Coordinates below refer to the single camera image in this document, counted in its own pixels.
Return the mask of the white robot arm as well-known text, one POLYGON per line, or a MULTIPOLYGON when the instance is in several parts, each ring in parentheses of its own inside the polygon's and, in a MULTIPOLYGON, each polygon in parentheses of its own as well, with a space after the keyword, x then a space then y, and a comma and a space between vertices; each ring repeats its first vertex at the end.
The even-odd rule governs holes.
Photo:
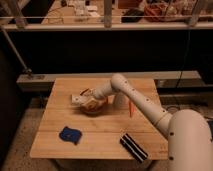
POLYGON ((171 114, 140 93, 122 74, 114 74, 105 84, 71 99, 86 113, 98 113, 103 101, 117 93, 127 96, 168 140, 168 171, 213 171, 212 132, 197 111, 183 109, 171 114))

